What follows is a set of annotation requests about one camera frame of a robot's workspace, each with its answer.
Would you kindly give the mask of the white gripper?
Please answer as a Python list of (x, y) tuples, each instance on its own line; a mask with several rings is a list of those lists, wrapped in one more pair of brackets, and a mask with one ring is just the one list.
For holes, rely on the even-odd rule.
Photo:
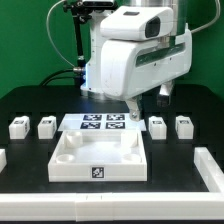
[(169, 106), (174, 87), (171, 80), (186, 74), (191, 61), (192, 36), (188, 29), (167, 48), (157, 39), (144, 42), (107, 40), (101, 51), (101, 87), (111, 98), (128, 99), (130, 119), (139, 120), (141, 105), (137, 95), (162, 84), (157, 105)]

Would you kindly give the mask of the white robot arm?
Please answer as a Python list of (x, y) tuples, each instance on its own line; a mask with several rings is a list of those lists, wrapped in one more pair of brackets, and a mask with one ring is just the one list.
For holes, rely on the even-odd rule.
[(83, 0), (92, 17), (92, 53), (82, 90), (124, 101), (130, 118), (140, 120), (141, 95), (155, 87), (171, 91), (173, 80), (190, 70), (192, 35), (215, 23), (189, 29), (187, 2)]

